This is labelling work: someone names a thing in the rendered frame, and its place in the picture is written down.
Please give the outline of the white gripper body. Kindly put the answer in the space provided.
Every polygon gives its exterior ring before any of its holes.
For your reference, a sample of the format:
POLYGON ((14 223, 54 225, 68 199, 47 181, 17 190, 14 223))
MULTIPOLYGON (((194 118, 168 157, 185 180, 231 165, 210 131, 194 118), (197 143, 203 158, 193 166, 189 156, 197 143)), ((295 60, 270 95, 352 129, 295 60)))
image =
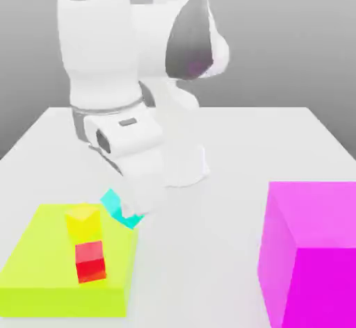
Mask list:
POLYGON ((88 147, 110 167, 108 183, 120 196, 125 215, 145 215, 161 207, 165 180, 160 146, 116 147, 112 154, 100 147, 88 147))

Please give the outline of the small cyan cube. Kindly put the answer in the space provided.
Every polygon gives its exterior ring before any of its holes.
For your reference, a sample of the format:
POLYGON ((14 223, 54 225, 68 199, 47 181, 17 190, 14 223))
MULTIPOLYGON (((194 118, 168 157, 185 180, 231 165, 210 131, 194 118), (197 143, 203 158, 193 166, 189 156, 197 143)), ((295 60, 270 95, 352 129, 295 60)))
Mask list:
POLYGON ((132 215, 127 218, 123 216, 121 198, 111 188, 105 192, 100 202, 113 219, 128 229, 135 229, 145 217, 144 215, 132 215))

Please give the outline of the small yellow cube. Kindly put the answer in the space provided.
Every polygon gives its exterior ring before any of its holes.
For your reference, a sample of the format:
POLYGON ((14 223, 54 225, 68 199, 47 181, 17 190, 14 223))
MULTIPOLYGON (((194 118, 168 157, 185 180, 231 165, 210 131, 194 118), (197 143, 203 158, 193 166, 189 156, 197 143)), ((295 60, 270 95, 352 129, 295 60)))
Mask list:
POLYGON ((80 204, 65 212, 68 236, 73 245, 91 243, 102 239, 100 210, 80 204))

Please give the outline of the small red cube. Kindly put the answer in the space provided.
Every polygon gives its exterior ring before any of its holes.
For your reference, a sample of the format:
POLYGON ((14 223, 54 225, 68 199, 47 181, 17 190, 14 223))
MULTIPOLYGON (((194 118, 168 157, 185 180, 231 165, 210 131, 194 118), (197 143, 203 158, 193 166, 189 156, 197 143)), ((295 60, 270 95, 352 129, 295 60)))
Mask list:
POLYGON ((106 278, 102 241, 75 245, 76 273, 80 284, 106 278))

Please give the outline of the large lime box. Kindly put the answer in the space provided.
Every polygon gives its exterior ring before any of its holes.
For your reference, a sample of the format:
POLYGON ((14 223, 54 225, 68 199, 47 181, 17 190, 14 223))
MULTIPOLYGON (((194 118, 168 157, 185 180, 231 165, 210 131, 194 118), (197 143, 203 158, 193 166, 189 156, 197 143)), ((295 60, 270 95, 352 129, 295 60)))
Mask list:
POLYGON ((106 278, 79 283, 65 213, 74 204, 42 204, 0 271, 0 317, 100 317, 127 314, 138 229, 100 212, 106 278))

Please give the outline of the large magenta box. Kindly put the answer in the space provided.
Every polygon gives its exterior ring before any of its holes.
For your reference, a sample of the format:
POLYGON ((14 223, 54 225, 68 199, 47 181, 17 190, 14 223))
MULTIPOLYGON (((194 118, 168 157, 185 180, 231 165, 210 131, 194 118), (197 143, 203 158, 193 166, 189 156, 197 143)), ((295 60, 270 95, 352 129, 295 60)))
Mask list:
POLYGON ((356 182, 271 182, 257 272, 271 328, 356 328, 356 182))

